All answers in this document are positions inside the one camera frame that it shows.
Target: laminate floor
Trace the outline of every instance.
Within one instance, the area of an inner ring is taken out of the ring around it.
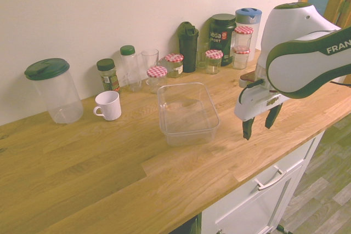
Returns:
[[[351,234],[351,115],[324,133],[280,225],[293,234]]]

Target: drawer handle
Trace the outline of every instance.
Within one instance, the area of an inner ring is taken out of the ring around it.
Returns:
[[[260,181],[258,181],[258,179],[255,179],[255,181],[258,184],[258,191],[264,190],[266,188],[269,188],[270,186],[273,186],[275,183],[279,182],[280,179],[282,179],[287,171],[282,171],[279,169],[279,167],[277,167],[276,165],[274,166],[276,169],[278,169],[278,173],[280,174],[280,176],[278,176],[276,179],[274,179],[273,181],[269,182],[266,185],[263,185]]]

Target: white cabinet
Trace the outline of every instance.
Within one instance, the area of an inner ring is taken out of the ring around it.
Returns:
[[[264,234],[276,229],[322,133],[202,212],[201,233]]]

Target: red checkered lid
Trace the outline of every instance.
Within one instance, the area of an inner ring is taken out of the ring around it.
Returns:
[[[250,49],[246,49],[246,50],[244,50],[244,49],[233,49],[234,50],[234,53],[236,53],[236,54],[249,54],[250,52],[251,52],[251,50]]]
[[[238,34],[246,35],[246,34],[252,34],[253,28],[248,27],[248,26],[240,26],[240,27],[236,27],[234,31]]]
[[[206,57],[210,58],[210,59],[216,59],[219,60],[221,57],[223,57],[223,52],[221,52],[218,49],[210,49],[208,51],[206,51]]]
[[[184,56],[181,54],[170,53],[165,57],[165,59],[168,62],[181,62],[184,59]]]
[[[147,74],[151,78],[160,78],[167,74],[167,69],[162,66],[153,66],[148,69]]]

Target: lid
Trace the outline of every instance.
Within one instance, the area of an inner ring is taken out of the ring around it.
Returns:
[[[233,49],[233,50],[234,50],[234,53],[236,54],[249,54],[251,52],[250,49],[247,49],[247,50]]]
[[[234,30],[238,34],[248,35],[253,33],[253,28],[248,26],[236,27]]]
[[[97,67],[99,71],[109,71],[115,67],[115,62],[113,59],[102,59],[97,62]]]
[[[64,59],[52,58],[38,61],[30,65],[24,72],[27,79],[32,81],[41,81],[51,79],[61,75],[70,68],[70,65]]]
[[[167,74],[167,69],[162,66],[153,66],[148,69],[147,74],[151,78],[160,78]]]
[[[132,45],[125,45],[120,48],[120,52],[124,56],[129,56],[135,53],[135,48]]]
[[[180,24],[178,31],[178,38],[197,38],[199,31],[190,22],[183,22]]]
[[[261,21],[262,11],[256,8],[241,8],[235,12],[235,21],[240,24],[258,24]]]
[[[231,24],[235,22],[235,15],[231,14],[216,14],[212,19],[219,24]]]
[[[221,52],[220,50],[217,49],[210,49],[208,51],[206,51],[206,57],[210,58],[210,59],[215,59],[218,60],[221,57],[223,57],[223,52]]]
[[[170,53],[165,57],[165,59],[168,62],[181,62],[184,59],[184,56],[181,54]]]

